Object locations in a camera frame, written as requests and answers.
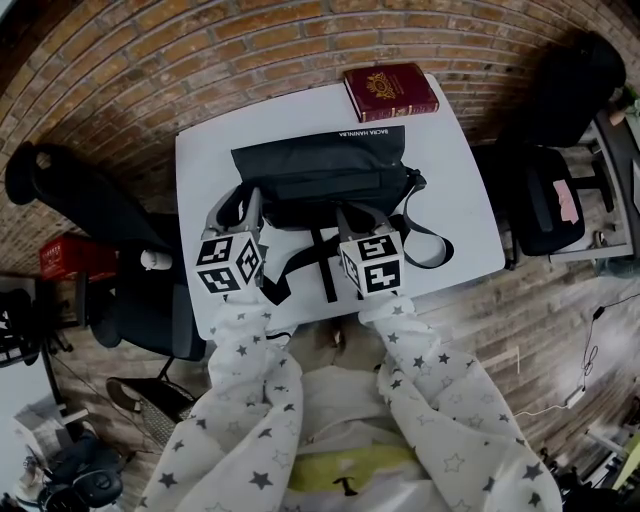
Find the red book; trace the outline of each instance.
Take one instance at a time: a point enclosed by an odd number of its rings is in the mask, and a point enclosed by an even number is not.
[[[344,84],[361,123],[435,112],[440,106],[415,63],[345,71]]]

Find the star-patterned sleeve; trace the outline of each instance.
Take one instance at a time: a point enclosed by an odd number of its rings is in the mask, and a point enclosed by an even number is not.
[[[266,340],[258,294],[213,315],[211,389],[179,423],[137,512],[269,512],[286,490],[302,422],[301,371]]]
[[[388,350],[378,389],[455,512],[560,512],[558,487],[478,361],[440,345],[406,297],[360,313]]]

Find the black bag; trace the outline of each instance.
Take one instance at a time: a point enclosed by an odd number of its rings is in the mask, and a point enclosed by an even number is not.
[[[420,263],[406,254],[405,260],[423,269],[437,268],[453,256],[453,245],[409,218],[407,205],[413,194],[426,186],[420,171],[402,163],[404,126],[368,128],[322,133],[268,142],[231,151],[243,183],[220,209],[222,225],[235,225],[238,204],[246,203],[251,190],[263,196],[264,218],[277,229],[311,230],[314,245],[295,254],[285,265],[280,279],[264,278],[262,290],[274,304],[290,295],[286,276],[312,263],[319,263],[327,300],[336,300],[326,260],[338,255],[337,236],[322,241],[319,230],[337,227],[336,209],[349,210],[349,225],[355,232],[368,232],[373,219],[362,210],[349,208],[365,204],[389,217],[403,240],[411,231],[438,237],[445,249],[437,264]],[[393,215],[407,198],[404,212]]]
[[[404,126],[321,133],[234,149],[245,186],[262,192],[263,215],[285,230],[335,227],[336,207],[363,203],[390,216],[416,184],[405,167]]]

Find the metal frame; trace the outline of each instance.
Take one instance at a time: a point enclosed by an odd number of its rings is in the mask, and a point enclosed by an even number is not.
[[[549,255],[549,261],[551,263],[618,258],[621,256],[631,256],[633,254],[631,229],[629,228],[629,216],[624,201],[622,200],[622,187],[620,186],[620,181],[618,180],[618,176],[615,172],[613,159],[611,158],[606,140],[595,121],[591,122],[591,128],[596,135],[596,140],[598,142],[598,145],[600,146],[602,156],[604,157],[607,171],[609,172],[609,178],[611,179],[616,198],[618,199],[617,208],[620,219],[622,220],[622,231],[624,233],[625,243],[610,245],[607,247],[599,247],[596,249],[579,249],[576,251],[555,252]]]

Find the pink paper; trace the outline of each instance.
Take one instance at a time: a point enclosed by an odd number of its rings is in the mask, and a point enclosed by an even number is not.
[[[576,210],[576,204],[573,202],[573,196],[571,195],[567,182],[565,180],[554,181],[553,187],[558,194],[560,218],[565,222],[575,224],[579,220],[578,210]]]

